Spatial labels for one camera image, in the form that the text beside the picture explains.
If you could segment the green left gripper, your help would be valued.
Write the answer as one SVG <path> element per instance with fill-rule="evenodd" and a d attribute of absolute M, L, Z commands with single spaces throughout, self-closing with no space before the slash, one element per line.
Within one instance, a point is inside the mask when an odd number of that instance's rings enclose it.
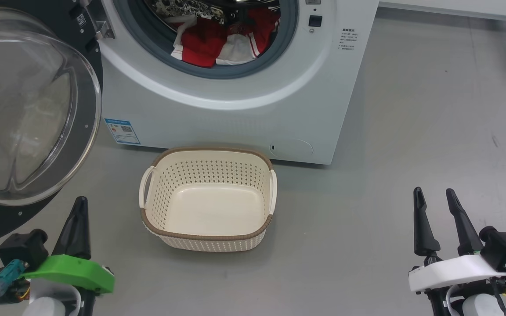
<path fill-rule="evenodd" d="M 88 199 L 77 197 L 52 251 L 38 269 L 24 272 L 23 278 L 72 285 L 97 294 L 115 289 L 115 276 L 92 258 Z"/>

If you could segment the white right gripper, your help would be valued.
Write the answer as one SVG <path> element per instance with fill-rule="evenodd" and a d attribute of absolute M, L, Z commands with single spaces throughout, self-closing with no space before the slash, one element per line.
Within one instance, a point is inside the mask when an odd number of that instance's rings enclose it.
<path fill-rule="evenodd" d="M 468 214 L 462 207 L 456 192 L 446 190 L 448 209 L 454 216 L 459 239 L 457 248 L 460 257 L 420 266 L 408 272 L 409 289 L 413 292 L 438 289 L 458 284 L 466 284 L 492 277 L 506 277 L 506 271 L 498 272 L 480 255 L 484 244 L 480 240 Z M 422 188 L 413 191 L 414 254 L 428 257 L 441 250 L 434 238 L 426 214 L 427 203 Z"/>

